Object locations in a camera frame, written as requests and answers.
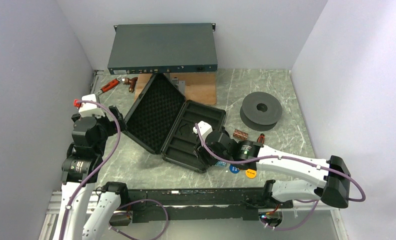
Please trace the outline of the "brown wooden-handled brass tool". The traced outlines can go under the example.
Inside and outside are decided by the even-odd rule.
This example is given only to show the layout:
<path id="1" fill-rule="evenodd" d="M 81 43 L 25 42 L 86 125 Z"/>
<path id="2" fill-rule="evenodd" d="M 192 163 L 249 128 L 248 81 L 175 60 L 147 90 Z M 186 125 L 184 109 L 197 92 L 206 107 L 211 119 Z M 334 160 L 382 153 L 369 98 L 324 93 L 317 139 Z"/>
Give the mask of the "brown wooden-handled brass tool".
<path id="1" fill-rule="evenodd" d="M 122 79 L 122 83 L 124 85 L 128 85 L 129 86 L 129 88 L 128 88 L 129 92 L 133 93 L 135 91 L 137 80 L 138 80 L 138 77 L 133 77 L 133 78 L 124 77 Z"/>

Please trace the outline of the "orange small blind button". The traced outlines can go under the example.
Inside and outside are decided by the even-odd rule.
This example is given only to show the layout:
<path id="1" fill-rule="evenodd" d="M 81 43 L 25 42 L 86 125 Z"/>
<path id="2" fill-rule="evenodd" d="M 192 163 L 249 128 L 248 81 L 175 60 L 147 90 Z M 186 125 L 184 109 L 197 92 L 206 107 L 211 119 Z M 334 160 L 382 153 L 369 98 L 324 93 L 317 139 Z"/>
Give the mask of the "orange small blind button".
<path id="1" fill-rule="evenodd" d="M 245 171 L 245 175 L 246 175 L 248 178 L 250 178 L 250 179 L 254 179 L 254 178 L 256 177 L 256 175 L 257 175 L 257 171 L 256 171 L 256 170 L 253 170 L 253 169 L 247 169 L 247 170 Z"/>

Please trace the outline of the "black foam-lined poker case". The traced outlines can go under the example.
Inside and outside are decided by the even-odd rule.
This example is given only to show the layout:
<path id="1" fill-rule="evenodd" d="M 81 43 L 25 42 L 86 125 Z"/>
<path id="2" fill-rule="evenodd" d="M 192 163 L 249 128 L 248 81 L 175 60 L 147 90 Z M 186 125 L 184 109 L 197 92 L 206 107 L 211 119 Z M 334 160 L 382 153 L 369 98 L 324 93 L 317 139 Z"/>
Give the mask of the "black foam-lined poker case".
<path id="1" fill-rule="evenodd" d="M 124 118 L 123 133 L 163 160 L 204 173 L 218 161 L 207 151 L 196 153 L 200 144 L 193 133 L 195 123 L 204 121 L 213 130 L 223 130 L 226 112 L 187 100 L 162 73 L 151 75 Z"/>

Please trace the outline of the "grey rack network switch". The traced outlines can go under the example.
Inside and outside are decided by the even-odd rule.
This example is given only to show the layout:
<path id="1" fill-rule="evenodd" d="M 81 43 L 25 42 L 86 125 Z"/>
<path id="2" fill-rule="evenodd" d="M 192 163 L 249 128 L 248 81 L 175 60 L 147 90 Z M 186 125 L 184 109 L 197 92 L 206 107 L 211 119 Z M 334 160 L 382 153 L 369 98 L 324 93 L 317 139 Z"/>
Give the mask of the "grey rack network switch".
<path id="1" fill-rule="evenodd" d="M 212 23 L 119 24 L 115 32 L 112 75 L 218 70 Z"/>

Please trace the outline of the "black filament spool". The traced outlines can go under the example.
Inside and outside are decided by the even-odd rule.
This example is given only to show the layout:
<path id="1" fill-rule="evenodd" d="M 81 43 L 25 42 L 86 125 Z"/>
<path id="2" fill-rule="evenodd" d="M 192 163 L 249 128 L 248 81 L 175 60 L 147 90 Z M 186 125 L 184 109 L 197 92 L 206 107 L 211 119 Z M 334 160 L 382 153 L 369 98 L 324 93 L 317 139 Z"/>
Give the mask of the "black filament spool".
<path id="1" fill-rule="evenodd" d="M 252 92 L 248 94 L 240 108 L 240 117 L 250 129 L 264 132 L 271 130 L 282 116 L 280 101 L 266 92 Z"/>

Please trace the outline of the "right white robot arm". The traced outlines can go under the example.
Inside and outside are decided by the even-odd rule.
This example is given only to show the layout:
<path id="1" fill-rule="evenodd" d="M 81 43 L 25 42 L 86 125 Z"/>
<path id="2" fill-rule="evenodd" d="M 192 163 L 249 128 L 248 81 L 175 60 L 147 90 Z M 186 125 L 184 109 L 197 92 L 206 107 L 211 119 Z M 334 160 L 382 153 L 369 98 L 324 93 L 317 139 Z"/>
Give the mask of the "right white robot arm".
<path id="1" fill-rule="evenodd" d="M 332 155 L 330 159 L 309 158 L 273 149 L 261 142 L 236 142 L 229 135 L 211 128 L 195 127 L 199 140 L 196 154 L 215 165 L 228 163 L 233 173 L 245 171 L 254 178 L 258 171 L 278 172 L 292 176 L 292 181 L 268 180 L 261 194 L 262 203 L 272 208 L 276 204 L 297 201 L 322 201 L 345 209 L 348 207 L 351 174 L 344 160 Z"/>

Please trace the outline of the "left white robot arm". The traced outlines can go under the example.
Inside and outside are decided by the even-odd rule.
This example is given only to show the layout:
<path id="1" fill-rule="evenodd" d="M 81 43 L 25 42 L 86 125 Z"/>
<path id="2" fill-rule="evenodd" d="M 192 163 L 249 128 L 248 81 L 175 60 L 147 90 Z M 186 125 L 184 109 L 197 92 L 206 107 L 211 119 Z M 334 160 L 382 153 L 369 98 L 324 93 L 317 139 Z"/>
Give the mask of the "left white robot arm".
<path id="1" fill-rule="evenodd" d="M 87 209 L 96 189 L 98 167 L 108 137 L 120 138 L 126 124 L 116 106 L 104 113 L 98 106 L 97 114 L 74 114 L 73 142 L 62 163 L 62 200 L 53 238 L 55 240 L 98 240 L 115 210 L 128 206 L 128 188 L 122 182 L 107 182 L 101 189 L 97 206 L 87 218 Z"/>

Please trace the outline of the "light blue poker chip stack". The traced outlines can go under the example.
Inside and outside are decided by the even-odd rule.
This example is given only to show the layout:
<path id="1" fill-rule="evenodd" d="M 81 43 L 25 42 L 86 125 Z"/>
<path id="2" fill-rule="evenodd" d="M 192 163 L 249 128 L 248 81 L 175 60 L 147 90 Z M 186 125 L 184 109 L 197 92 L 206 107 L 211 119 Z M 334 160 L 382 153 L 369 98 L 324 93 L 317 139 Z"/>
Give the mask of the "light blue poker chip stack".
<path id="1" fill-rule="evenodd" d="M 226 165 L 227 165 L 226 162 L 218 161 L 214 166 L 215 167 L 226 167 Z"/>

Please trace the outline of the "wooden board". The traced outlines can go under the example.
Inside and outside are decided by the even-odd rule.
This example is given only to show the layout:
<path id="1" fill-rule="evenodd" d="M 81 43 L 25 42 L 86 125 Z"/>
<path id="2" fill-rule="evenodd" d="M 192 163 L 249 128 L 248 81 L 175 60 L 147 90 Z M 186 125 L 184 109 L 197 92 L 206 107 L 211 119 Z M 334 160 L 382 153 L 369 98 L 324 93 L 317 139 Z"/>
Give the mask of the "wooden board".
<path id="1" fill-rule="evenodd" d="M 185 94 L 181 94 L 171 83 L 177 77 L 185 81 Z M 144 73 L 138 75 L 134 101 L 144 104 L 162 106 L 168 104 L 176 107 L 187 100 L 204 105 L 215 105 L 216 76 L 214 73 Z"/>

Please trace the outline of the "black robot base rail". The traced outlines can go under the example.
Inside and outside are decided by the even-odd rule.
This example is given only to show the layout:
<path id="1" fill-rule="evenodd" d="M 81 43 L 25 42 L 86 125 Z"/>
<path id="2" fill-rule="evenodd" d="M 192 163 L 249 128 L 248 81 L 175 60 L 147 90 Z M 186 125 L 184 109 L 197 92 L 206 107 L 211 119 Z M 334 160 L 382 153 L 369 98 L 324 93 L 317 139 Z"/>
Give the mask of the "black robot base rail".
<path id="1" fill-rule="evenodd" d="M 116 226 L 151 221 L 241 219 L 257 221 L 265 210 L 290 209 L 291 200 L 278 203 L 265 187 L 124 189 Z"/>

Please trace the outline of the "brown poker chip stack upper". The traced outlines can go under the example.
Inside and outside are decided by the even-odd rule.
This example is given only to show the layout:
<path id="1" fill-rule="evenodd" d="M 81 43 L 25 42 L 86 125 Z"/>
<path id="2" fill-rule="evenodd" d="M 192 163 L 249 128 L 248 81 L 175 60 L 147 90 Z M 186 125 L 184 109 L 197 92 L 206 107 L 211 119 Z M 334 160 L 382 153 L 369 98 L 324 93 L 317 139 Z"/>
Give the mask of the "brown poker chip stack upper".
<path id="1" fill-rule="evenodd" d="M 238 129 L 235 129 L 234 132 L 233 132 L 233 137 L 238 139 L 238 140 L 244 141 L 244 140 L 248 139 L 248 133 L 246 133 L 244 131 L 241 131 L 241 130 L 238 130 Z"/>

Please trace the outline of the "blue dealer button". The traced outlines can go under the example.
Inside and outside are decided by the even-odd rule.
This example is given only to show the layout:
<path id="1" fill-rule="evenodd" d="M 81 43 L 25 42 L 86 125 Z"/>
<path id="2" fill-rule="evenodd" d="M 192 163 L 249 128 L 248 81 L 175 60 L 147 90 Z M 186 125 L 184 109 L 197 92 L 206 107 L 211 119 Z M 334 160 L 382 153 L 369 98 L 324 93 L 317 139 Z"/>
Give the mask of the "blue dealer button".
<path id="1" fill-rule="evenodd" d="M 237 167 L 235 167 L 235 166 L 232 165 L 232 164 L 229 166 L 229 170 L 230 170 L 230 172 L 233 173 L 233 174 L 238 174 L 238 173 L 240 172 L 240 169 L 237 168 Z"/>

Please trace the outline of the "grey metal bracket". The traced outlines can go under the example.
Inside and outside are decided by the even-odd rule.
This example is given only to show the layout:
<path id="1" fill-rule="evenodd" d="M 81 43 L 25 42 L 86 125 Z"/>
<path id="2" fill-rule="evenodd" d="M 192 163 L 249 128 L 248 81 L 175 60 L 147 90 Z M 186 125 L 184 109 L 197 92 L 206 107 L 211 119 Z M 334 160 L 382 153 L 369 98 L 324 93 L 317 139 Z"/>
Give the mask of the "grey metal bracket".
<path id="1" fill-rule="evenodd" d="M 185 94 L 185 81 L 179 80 L 177 77 L 171 79 L 171 83 L 176 87 L 176 89 L 181 93 Z"/>

